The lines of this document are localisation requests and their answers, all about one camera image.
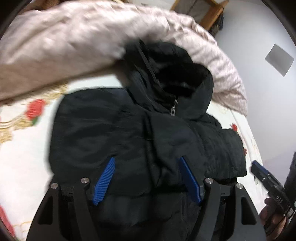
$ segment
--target black cloth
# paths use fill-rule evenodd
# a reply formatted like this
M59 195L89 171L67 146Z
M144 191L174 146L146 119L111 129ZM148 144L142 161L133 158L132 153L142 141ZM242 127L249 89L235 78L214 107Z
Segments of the black cloth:
M126 47L124 61L127 88L81 90L62 100L49 152L54 179L89 177L113 156L110 186L91 209L102 240L187 240L199 207L178 159L186 155L202 175L227 182L246 175L242 141L206 113L212 75L184 49L139 41Z
M223 21L224 16L223 14L220 14L220 16L217 18L217 20L214 22L213 26L210 28L209 33L215 37L216 34L223 29Z

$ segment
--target zipper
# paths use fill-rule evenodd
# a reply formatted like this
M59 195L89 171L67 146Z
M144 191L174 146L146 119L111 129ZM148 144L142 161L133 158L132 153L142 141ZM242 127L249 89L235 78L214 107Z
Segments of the zipper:
M172 108L171 108L171 110L170 110L170 115L171 116L175 116L175 114L176 114L176 105L178 104L178 100L177 99L175 99L175 102L174 102L174 104L173 104L173 106L172 106Z

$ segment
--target hand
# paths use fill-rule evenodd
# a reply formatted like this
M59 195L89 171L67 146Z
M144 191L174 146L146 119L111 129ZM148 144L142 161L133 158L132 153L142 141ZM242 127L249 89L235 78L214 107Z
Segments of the hand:
M263 224L263 226L265 225L267 219L270 216L270 212L272 212L272 210L274 210L274 206L275 206L275 202L272 198L266 198L264 200L265 204L267 206L265 206L261 213L260 213L260 219L261 222ZM273 218L272 218L272 223L277 225L279 222L281 222L281 220L283 219L283 216L280 214L274 214ZM276 239L280 233L283 231L285 224L286 224L287 218L285 217L282 222L280 224L277 225L277 227L275 228L275 230L267 237L267 241L271 241Z

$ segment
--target jacket hood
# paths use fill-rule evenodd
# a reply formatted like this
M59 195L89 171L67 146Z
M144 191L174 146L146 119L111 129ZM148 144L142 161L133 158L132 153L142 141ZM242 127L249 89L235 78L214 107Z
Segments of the jacket hood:
M186 50L171 43L126 46L124 56L128 91L147 110L170 113L177 100L176 116L198 119L205 114L213 94L213 78L201 64L193 63Z

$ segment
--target pink comforter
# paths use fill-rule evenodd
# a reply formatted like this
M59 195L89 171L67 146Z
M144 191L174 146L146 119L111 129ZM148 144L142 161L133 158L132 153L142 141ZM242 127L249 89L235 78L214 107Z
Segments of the pink comforter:
M107 67L138 38L186 49L211 71L213 100L247 114L236 68L192 17L109 1L68 1L17 16L0 41L0 100Z

